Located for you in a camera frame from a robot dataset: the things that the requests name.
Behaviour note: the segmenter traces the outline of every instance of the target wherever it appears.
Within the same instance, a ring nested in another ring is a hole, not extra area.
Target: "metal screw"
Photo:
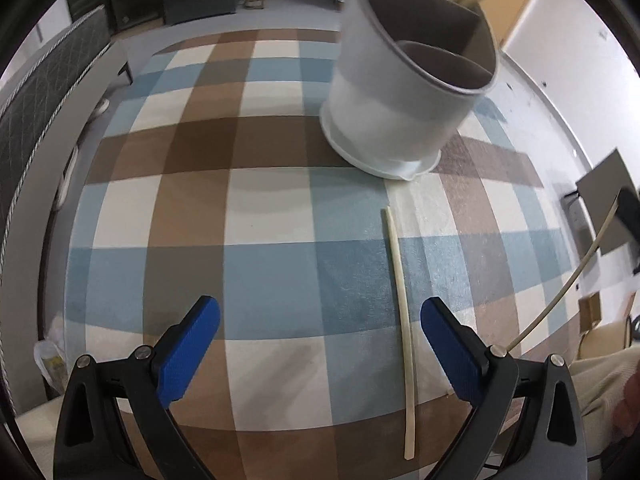
[[[491,345],[489,346],[489,352],[495,357],[506,357],[507,351],[502,348],[500,345]]]
[[[86,368],[89,364],[91,364],[91,356],[89,355],[81,355],[76,361],[78,368]]]
[[[139,346],[136,348],[136,351],[133,353],[136,356],[136,359],[146,359],[151,355],[151,346]]]
[[[564,366],[564,359],[562,358],[561,355],[551,354],[550,361],[556,366]]]

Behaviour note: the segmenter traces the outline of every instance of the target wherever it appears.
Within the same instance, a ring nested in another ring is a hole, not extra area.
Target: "bent wooden stick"
[[[385,209],[386,227],[389,234],[391,256],[396,276],[398,307],[400,309],[400,332],[402,335],[402,357],[404,358],[404,402],[406,404],[406,427],[404,430],[404,458],[413,459],[415,455],[415,393],[414,393],[414,350],[411,344],[411,325],[409,324],[409,306],[404,288],[404,274],[400,259],[398,232],[390,206]]]

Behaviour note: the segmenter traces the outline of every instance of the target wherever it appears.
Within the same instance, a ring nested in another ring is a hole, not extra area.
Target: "baseboard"
[[[524,81],[526,81],[526,83],[531,87],[531,89],[536,93],[536,95],[540,98],[540,100],[545,104],[545,106],[551,112],[554,119],[558,122],[558,124],[560,124],[560,127],[564,131],[567,139],[569,140],[569,143],[577,153],[578,158],[580,158],[581,163],[585,165],[588,171],[592,170],[593,164],[591,163],[591,159],[587,156],[587,153],[584,151],[582,143],[580,142],[578,137],[575,135],[575,132],[571,129],[571,126],[569,126],[565,118],[562,116],[562,114],[560,113],[560,110],[556,108],[556,106],[551,102],[549,97],[545,94],[543,89],[536,84],[535,80],[529,74],[527,74],[527,72],[509,56],[509,54],[505,53],[504,51],[501,51],[501,55],[504,61],[511,68],[513,68],[518,73],[518,75],[524,79]]]

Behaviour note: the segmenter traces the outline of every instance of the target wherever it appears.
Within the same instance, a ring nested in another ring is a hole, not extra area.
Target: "gray floor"
[[[318,28],[338,30],[340,12],[334,0],[267,0],[264,9],[239,9],[236,14],[204,18],[171,27],[159,27],[121,41],[136,76],[153,54],[163,48],[188,38],[205,34],[251,30],[253,28]],[[50,224],[44,281],[45,334],[54,320],[62,316],[65,291],[66,260],[69,240],[78,201],[91,161],[116,108],[128,88],[125,76],[114,81],[105,97],[111,104],[108,110],[92,123],[87,124],[82,135],[78,162],[71,177],[68,194],[62,208],[54,214]]]

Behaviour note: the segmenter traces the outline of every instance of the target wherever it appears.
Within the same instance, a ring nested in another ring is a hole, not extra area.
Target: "plaid tablecloth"
[[[363,173],[318,121],[338,54],[324,30],[194,38],[151,58],[87,177],[65,293],[71,362],[154,343],[201,294],[223,323],[175,418],[220,480],[424,476],[468,413],[418,325],[440,296],[508,343],[572,264],[536,170],[485,98],[411,183]],[[414,334],[417,453],[403,458],[398,223]],[[570,356],[571,293],[516,353]]]

